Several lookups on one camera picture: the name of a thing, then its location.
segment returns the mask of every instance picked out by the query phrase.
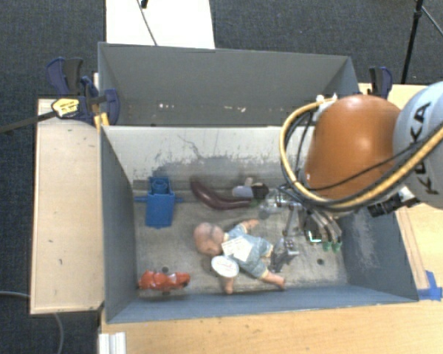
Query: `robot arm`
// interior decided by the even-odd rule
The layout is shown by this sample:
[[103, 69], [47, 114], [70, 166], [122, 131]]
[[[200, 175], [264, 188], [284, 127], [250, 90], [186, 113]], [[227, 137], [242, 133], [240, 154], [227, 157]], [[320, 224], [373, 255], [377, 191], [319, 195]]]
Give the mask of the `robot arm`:
[[281, 130], [281, 164], [298, 201], [345, 213], [386, 201], [407, 185], [420, 201], [443, 208], [443, 82], [403, 111], [369, 95], [338, 100], [320, 115], [305, 167], [294, 171], [286, 156], [290, 136], [322, 103], [294, 111]]

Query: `black stand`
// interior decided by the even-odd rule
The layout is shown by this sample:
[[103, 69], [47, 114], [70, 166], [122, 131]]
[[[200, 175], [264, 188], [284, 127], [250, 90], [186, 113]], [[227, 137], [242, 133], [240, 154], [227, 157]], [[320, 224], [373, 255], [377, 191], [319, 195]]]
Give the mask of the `black stand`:
[[405, 81], [407, 80], [408, 66], [412, 58], [413, 42], [415, 42], [416, 28], [419, 25], [420, 17], [422, 17], [422, 5], [423, 0], [416, 0], [415, 12], [413, 13], [411, 36], [408, 41], [407, 55], [405, 56], [404, 69], [402, 70], [402, 79], [400, 81], [401, 84], [405, 84]]

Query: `bin floor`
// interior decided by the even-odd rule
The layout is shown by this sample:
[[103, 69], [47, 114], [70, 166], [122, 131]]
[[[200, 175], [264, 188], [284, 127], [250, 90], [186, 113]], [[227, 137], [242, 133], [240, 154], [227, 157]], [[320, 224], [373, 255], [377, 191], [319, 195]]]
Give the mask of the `bin floor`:
[[[288, 211], [271, 215], [251, 232], [273, 245], [281, 238], [285, 228]], [[234, 225], [246, 219], [258, 218], [258, 209], [234, 209], [216, 211], [199, 202], [176, 204], [173, 223], [170, 227], [155, 229], [145, 225], [145, 204], [134, 204], [137, 271], [138, 277], [146, 270], [161, 271], [168, 268], [190, 274], [190, 284], [183, 290], [172, 291], [171, 295], [221, 293], [219, 278], [210, 270], [210, 258], [197, 252], [193, 242], [193, 230], [201, 222], [207, 221], [229, 231]], [[282, 268], [281, 275], [286, 277], [286, 286], [309, 287], [312, 285], [342, 285], [347, 283], [346, 269], [341, 251], [325, 252], [321, 245], [311, 245], [304, 236], [297, 237], [300, 254], [290, 265]], [[235, 292], [275, 290], [273, 285], [265, 284], [240, 271], [235, 281]], [[161, 297], [159, 291], [139, 290], [140, 297]]]

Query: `blue clamp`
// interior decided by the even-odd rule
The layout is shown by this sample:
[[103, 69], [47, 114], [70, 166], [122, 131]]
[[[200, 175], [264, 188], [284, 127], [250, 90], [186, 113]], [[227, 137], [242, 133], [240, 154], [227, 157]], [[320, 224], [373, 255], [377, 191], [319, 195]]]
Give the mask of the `blue clamp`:
[[389, 92], [392, 90], [392, 74], [385, 67], [371, 67], [369, 69], [371, 76], [372, 89], [368, 90], [368, 94], [387, 99]]
[[78, 113], [70, 119], [94, 124], [97, 115], [92, 111], [93, 105], [99, 105], [100, 111], [107, 113], [110, 125], [116, 125], [120, 115], [120, 100], [114, 88], [106, 89], [99, 97], [98, 89], [89, 77], [80, 77], [80, 68], [83, 60], [80, 58], [56, 58], [46, 66], [46, 77], [54, 87], [59, 97], [72, 96], [79, 101]]
[[437, 287], [435, 276], [431, 271], [425, 270], [430, 287], [424, 290], [417, 290], [420, 300], [437, 300], [441, 302], [443, 299], [443, 288]]

